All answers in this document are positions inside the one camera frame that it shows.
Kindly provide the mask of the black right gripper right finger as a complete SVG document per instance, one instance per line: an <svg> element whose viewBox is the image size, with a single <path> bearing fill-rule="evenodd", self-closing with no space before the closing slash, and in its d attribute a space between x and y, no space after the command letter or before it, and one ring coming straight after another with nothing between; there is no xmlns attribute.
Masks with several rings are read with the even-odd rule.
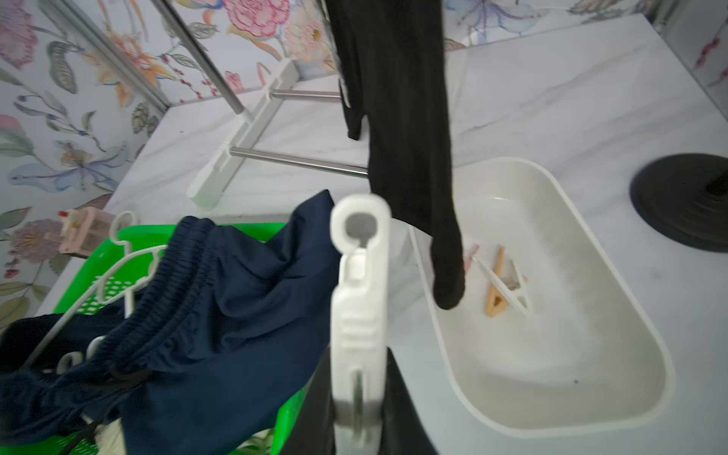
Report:
<svg viewBox="0 0 728 455"><path fill-rule="evenodd" d="M382 439L384 455L436 455L411 399L394 353L387 351L385 394L382 402Z"/></svg>

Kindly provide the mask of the pink clothespin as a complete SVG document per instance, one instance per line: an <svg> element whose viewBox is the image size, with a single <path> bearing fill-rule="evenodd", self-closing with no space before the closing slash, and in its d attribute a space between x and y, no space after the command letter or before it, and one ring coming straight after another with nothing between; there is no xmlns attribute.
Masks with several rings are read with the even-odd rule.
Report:
<svg viewBox="0 0 728 455"><path fill-rule="evenodd" d="M481 248L480 245L474 245L466 252L466 256L464 256L464 272L465 273L468 273L468 271L470 270L470 267L472 267L474 259L476 258L480 248Z"/></svg>

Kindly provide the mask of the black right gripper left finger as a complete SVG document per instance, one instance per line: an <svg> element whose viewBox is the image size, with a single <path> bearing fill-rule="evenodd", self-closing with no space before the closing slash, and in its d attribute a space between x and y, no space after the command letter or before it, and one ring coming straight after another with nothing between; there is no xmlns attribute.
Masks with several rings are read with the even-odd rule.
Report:
<svg viewBox="0 0 728 455"><path fill-rule="evenodd" d="M334 419L331 359L330 349L327 348L311 378L301 412L281 450L281 454L335 454Z"/></svg>

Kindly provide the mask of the white hanger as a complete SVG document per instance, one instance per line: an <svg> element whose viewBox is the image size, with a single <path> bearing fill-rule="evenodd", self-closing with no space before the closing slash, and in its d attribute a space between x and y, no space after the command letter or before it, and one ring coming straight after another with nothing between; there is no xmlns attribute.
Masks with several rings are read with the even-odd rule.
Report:
<svg viewBox="0 0 728 455"><path fill-rule="evenodd" d="M26 361L22 364L22 369L28 369L37 358L45 351L47 346L57 337L64 329L66 324L77 314L78 309L85 303L92 295L96 295L97 303L100 305L108 305L115 303L119 299L123 299L124 317L130 318L136 310L136 298L135 294L138 290L142 290L151 280L154 278L157 272L159 263L162 259L162 253L166 250L166 245L152 246L151 248L144 248L141 250L134 251L133 244L130 241L119 239L119 225L123 220L129 218L134 224L138 222L138 216L134 212L127 210L116 216L110 225L109 229L109 240L116 246L121 246L124 251L122 258L110 267L106 273L100 275L100 277L90 286L75 303L73 303L70 309L64 313L50 330L44 335L43 339L39 341L33 351L30 353ZM125 288L121 294L116 294L112 297L106 297L106 283L109 278L114 278L118 271L120 271L125 265L132 260L144 256L151 255L152 261L148 268L148 273L145 277L140 277L134 284Z"/></svg>

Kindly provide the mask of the navy blue shorts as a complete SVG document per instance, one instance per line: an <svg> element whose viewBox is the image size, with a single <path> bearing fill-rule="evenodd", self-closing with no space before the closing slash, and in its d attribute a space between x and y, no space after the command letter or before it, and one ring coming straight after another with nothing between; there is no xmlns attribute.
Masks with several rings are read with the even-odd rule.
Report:
<svg viewBox="0 0 728 455"><path fill-rule="evenodd" d="M328 191L267 242L177 225L126 314L24 318L1 339L1 443L90 438L120 422L130 454L227 454L271 422L329 343L339 252Z"/></svg>

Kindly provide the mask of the beige shorts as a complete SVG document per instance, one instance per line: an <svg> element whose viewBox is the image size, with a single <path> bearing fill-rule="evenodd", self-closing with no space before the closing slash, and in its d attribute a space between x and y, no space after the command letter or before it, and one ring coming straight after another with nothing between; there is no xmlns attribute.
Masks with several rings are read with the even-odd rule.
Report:
<svg viewBox="0 0 728 455"><path fill-rule="evenodd" d="M274 440L274 428L266 428L254 433L237 447L233 454L270 454ZM95 445L99 454L126 455L121 419L109 425L101 425L95 432Z"/></svg>

